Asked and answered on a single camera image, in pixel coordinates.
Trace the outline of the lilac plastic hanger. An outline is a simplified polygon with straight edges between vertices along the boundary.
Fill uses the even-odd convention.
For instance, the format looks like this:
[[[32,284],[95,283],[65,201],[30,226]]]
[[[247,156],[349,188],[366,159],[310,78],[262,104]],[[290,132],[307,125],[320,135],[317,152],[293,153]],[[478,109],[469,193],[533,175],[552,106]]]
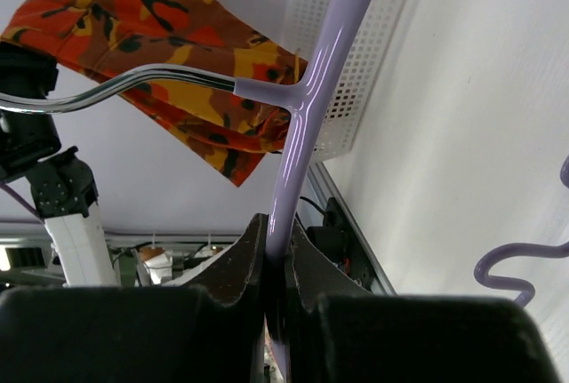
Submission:
[[[357,28],[371,0],[332,0],[317,41],[314,57],[307,62],[301,79],[295,84],[275,84],[236,76],[224,76],[197,68],[176,64],[146,64],[98,83],[91,78],[62,66],[57,83],[46,98],[47,104],[57,106],[58,112],[77,111],[123,93],[150,81],[175,80],[215,90],[230,92],[238,97],[276,106],[291,119],[283,150],[274,194],[273,208],[267,219],[260,295],[264,329],[284,348],[288,371],[288,337],[285,331],[287,289],[285,261],[291,249],[292,233],[297,227],[295,207],[300,198],[301,180],[309,167],[309,156],[317,139],[325,107],[339,81],[341,65],[348,56]]]

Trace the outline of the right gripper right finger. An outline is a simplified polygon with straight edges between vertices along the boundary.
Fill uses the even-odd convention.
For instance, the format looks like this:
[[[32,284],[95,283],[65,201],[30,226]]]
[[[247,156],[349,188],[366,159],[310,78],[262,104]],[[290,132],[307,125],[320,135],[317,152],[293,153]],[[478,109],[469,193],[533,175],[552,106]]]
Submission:
[[[557,382],[536,325],[496,298],[374,295],[293,230],[291,382]]]

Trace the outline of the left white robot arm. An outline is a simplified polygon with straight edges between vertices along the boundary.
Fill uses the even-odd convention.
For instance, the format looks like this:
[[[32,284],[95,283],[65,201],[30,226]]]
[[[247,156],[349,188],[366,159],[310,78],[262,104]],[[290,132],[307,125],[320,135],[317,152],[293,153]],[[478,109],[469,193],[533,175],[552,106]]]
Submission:
[[[7,101],[13,95],[43,105],[57,75],[54,59],[1,45],[1,189],[28,181],[30,211],[50,235],[69,287],[116,286],[91,168],[75,147],[62,150],[47,110],[19,111]]]

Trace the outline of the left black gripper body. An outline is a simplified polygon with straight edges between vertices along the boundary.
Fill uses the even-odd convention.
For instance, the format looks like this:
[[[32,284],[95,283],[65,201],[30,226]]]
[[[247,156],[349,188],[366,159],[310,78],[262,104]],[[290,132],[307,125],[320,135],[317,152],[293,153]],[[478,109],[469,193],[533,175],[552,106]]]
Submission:
[[[58,74],[51,56],[1,43],[1,110],[58,112],[56,105],[46,103]]]

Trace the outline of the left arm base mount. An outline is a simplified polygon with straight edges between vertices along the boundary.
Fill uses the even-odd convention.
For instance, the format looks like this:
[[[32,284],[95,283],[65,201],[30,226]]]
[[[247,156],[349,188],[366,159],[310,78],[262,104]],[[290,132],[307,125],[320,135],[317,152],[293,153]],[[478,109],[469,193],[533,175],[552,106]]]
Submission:
[[[322,218],[318,225],[306,228],[310,242],[357,285],[371,291],[375,277],[372,263],[339,201],[332,196],[325,208],[306,196],[301,201],[312,206]]]

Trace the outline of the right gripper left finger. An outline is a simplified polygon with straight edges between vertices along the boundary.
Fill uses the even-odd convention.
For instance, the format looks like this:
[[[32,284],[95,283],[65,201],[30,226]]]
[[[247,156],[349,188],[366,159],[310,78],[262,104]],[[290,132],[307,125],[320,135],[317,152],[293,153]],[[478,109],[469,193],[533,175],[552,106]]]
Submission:
[[[4,293],[2,381],[262,381],[266,227],[254,216],[181,285]]]

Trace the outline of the orange camouflage trousers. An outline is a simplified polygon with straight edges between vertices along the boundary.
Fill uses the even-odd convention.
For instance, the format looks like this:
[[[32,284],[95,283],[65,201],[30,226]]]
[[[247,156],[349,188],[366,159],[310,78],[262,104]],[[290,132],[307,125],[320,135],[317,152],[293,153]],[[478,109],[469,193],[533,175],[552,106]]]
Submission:
[[[295,84],[307,67],[217,0],[27,0],[2,39],[98,83],[166,63]],[[210,87],[156,80],[123,98],[236,186],[284,146],[288,131],[283,109]]]

